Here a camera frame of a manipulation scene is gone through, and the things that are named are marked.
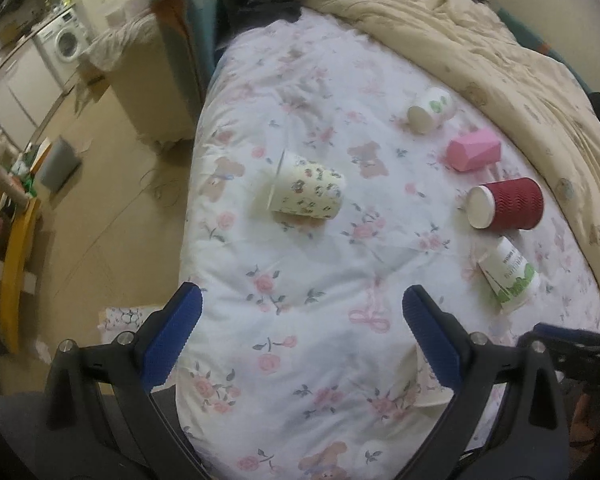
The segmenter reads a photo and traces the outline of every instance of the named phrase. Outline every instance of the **bed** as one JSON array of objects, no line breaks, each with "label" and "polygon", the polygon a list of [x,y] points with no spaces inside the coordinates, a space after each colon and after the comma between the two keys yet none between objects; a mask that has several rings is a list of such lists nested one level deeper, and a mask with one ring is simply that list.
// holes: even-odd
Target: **bed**
[{"label": "bed", "polygon": [[[400,307],[408,286],[422,284],[468,332],[499,344],[539,321],[600,332],[600,229],[589,228],[600,227],[600,125],[564,67],[522,52],[469,0],[303,1],[349,24],[305,8],[297,23],[241,34],[198,124],[180,279],[203,289],[204,310],[174,370],[178,416],[216,478],[390,479],[444,409],[414,406],[416,347]],[[388,9],[408,16],[393,26]],[[495,47],[476,43],[475,31]],[[458,53],[515,66],[490,83],[486,64]],[[542,99],[518,106],[511,92],[541,83],[530,64],[571,99],[561,107],[582,106],[570,108],[581,136],[546,81]],[[459,110],[418,136],[406,111],[432,85],[449,86]],[[565,133],[535,136],[555,118]],[[449,140],[482,127],[500,136],[502,160],[449,168]],[[346,177],[336,218],[267,211],[283,150]],[[506,315],[477,268],[496,235],[471,228],[462,208],[471,187],[519,176],[541,184],[544,216],[506,234],[541,286]],[[486,438],[501,398],[495,388],[470,447]]]}]

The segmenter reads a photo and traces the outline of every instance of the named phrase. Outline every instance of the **pink paper box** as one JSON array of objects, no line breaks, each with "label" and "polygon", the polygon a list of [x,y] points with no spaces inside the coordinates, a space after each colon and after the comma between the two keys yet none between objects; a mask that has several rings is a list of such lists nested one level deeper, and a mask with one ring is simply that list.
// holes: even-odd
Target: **pink paper box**
[{"label": "pink paper box", "polygon": [[446,149],[446,160],[457,171],[483,168],[500,160],[500,139],[488,128],[456,137]]}]

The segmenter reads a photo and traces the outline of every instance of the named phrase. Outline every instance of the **floral comforter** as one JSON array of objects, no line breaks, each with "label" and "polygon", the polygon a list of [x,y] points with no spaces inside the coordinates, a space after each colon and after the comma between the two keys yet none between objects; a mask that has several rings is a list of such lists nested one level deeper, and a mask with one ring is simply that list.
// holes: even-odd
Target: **floral comforter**
[{"label": "floral comforter", "polygon": [[[429,74],[310,10],[239,36],[216,71],[192,164],[181,280],[204,310],[176,365],[180,422],[218,478],[390,479],[443,406],[417,408],[403,291],[421,283],[469,331],[501,344],[539,321],[600,331],[600,292],[544,180],[473,105],[427,136],[406,111]],[[491,127],[502,161],[456,173],[445,150]],[[267,211],[289,149],[341,171],[333,220]],[[544,218],[510,239],[541,275],[505,316],[476,259],[494,236],[462,211],[477,184],[540,182]],[[474,435],[486,437],[495,390]]]}]

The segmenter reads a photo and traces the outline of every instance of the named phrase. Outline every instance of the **red paper cup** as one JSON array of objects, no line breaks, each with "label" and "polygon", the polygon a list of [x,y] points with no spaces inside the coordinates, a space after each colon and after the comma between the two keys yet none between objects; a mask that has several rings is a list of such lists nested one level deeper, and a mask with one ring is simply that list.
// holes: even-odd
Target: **red paper cup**
[{"label": "red paper cup", "polygon": [[516,178],[472,188],[465,209],[476,229],[533,229],[542,219],[544,199],[535,180]]}]

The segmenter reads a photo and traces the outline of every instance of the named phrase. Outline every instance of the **metal screw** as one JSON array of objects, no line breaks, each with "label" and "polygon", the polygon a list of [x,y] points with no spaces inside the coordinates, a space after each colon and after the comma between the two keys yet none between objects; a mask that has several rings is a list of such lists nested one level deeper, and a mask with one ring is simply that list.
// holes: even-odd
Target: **metal screw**
[{"label": "metal screw", "polygon": [[546,346],[544,346],[544,343],[542,341],[533,341],[531,343],[531,348],[534,349],[534,352],[537,352],[539,354],[544,353],[544,351],[546,350]]},{"label": "metal screw", "polygon": [[486,345],[489,342],[489,338],[482,332],[472,332],[469,339],[471,339],[472,343],[480,346]]},{"label": "metal screw", "polygon": [[61,341],[58,345],[58,350],[61,352],[68,352],[69,350],[71,350],[71,348],[74,347],[74,345],[75,341],[73,339],[65,339],[64,341]]},{"label": "metal screw", "polygon": [[118,335],[116,341],[121,345],[128,345],[134,340],[134,337],[135,335],[133,332],[123,332],[122,334]]}]

